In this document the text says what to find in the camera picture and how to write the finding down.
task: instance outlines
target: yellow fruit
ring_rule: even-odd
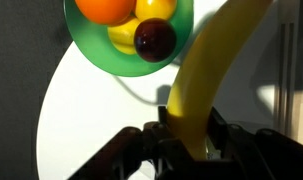
[[[174,14],[177,0],[137,0],[134,13],[140,21],[150,18],[168,20]]]
[[[199,33],[179,69],[167,120],[196,160],[206,159],[207,120],[219,85],[271,2],[226,1]]]
[[[125,54],[135,54],[134,33],[140,21],[130,16],[121,24],[108,26],[108,36],[113,46]]]

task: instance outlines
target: green bowl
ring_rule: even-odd
[[[193,28],[193,0],[177,0],[176,11],[169,20],[177,34],[176,47],[168,58],[152,63],[137,54],[127,55],[115,49],[107,26],[86,19],[75,0],[65,0],[64,11],[69,32],[82,54],[98,68],[116,76],[144,76],[165,67],[181,52]]]

